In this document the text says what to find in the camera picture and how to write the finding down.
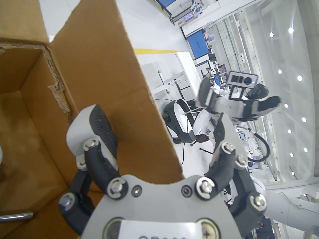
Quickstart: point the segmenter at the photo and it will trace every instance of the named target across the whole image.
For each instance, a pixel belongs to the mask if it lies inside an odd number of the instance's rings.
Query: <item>white floor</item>
[[[54,37],[57,34],[79,2],[80,0],[40,0],[48,36]],[[133,48],[189,51],[180,28],[174,26],[148,0],[116,0],[116,3]],[[162,85],[158,70],[162,72],[164,79],[182,72],[174,53],[141,54],[137,55],[137,58],[151,90]],[[155,99],[175,100],[180,97],[178,90],[171,90],[169,95],[166,91],[155,95]],[[162,112],[169,100],[155,102],[159,112]],[[193,147],[189,144],[185,144],[185,147],[184,144],[174,144],[174,147],[180,162],[184,160],[185,177],[203,175],[207,172],[212,155],[199,148],[212,151],[213,146],[210,142],[197,143]]]

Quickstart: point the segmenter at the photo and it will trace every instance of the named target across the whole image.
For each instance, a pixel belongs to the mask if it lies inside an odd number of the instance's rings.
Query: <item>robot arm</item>
[[[200,85],[196,100],[196,106],[204,107],[210,113],[225,112],[233,123],[257,120],[274,110],[280,104],[278,96],[269,97],[266,100],[233,98],[232,92],[220,95],[212,88],[209,80],[204,78]]]
[[[155,185],[119,175],[117,141],[107,118],[98,105],[87,107],[67,133],[79,171],[59,210],[82,239],[243,238],[261,220],[267,203],[246,170],[246,151],[236,134],[228,115],[221,114],[206,175]],[[238,196],[228,209],[218,195],[231,179]],[[92,180],[105,193],[95,209],[87,196]]]

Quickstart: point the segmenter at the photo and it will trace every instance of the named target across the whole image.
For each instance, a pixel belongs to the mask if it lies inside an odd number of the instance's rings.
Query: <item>black cable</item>
[[[263,137],[261,137],[260,135],[258,135],[256,132],[254,133],[254,136],[256,136],[257,138],[259,138],[264,144],[265,144],[265,146],[266,146],[266,150],[267,150],[267,154],[266,154],[266,156],[263,156],[261,159],[259,159],[259,160],[255,160],[255,159],[252,159],[252,158],[249,158],[248,157],[248,160],[249,161],[251,161],[251,162],[263,162],[263,161],[265,161],[268,157],[269,157],[269,155],[270,155],[270,147],[269,147],[269,145],[268,145],[268,143],[264,140],[264,138]]]
[[[187,129],[186,129],[186,133],[188,133],[188,118],[187,118],[187,115],[185,114],[186,116],[186,119],[187,119]],[[184,163],[184,149],[185,149],[185,143],[184,143],[184,146],[183,146],[183,161],[181,162],[181,164],[183,165]]]
[[[206,149],[203,149],[203,148],[199,148],[199,150],[202,150],[202,151],[204,151],[204,152],[207,152],[207,153],[209,153],[209,154],[212,154],[212,155],[214,155],[214,153],[212,153],[212,152],[210,152],[210,151],[207,151]]]
[[[154,99],[154,100],[161,100],[161,99]],[[162,99],[162,100],[174,101],[174,100],[171,100],[171,99]]]

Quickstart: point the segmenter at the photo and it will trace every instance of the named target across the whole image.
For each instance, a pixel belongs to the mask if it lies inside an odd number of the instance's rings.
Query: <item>screen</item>
[[[239,137],[240,137],[241,140],[245,140],[246,139],[245,133],[240,133]]]
[[[260,169],[260,163],[256,163],[256,162],[252,162],[252,163],[253,163],[252,166],[249,166],[249,165],[248,165],[248,167],[249,167],[250,170]]]
[[[235,82],[235,83],[237,83],[238,79],[239,79],[239,76],[237,76],[237,75],[233,75],[233,76],[232,76],[232,80],[231,80],[231,82]]]

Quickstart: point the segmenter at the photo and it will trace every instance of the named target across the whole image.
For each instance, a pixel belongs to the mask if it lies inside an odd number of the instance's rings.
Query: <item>camera module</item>
[[[250,85],[252,83],[252,79],[250,77],[246,77],[244,80],[245,85]]]

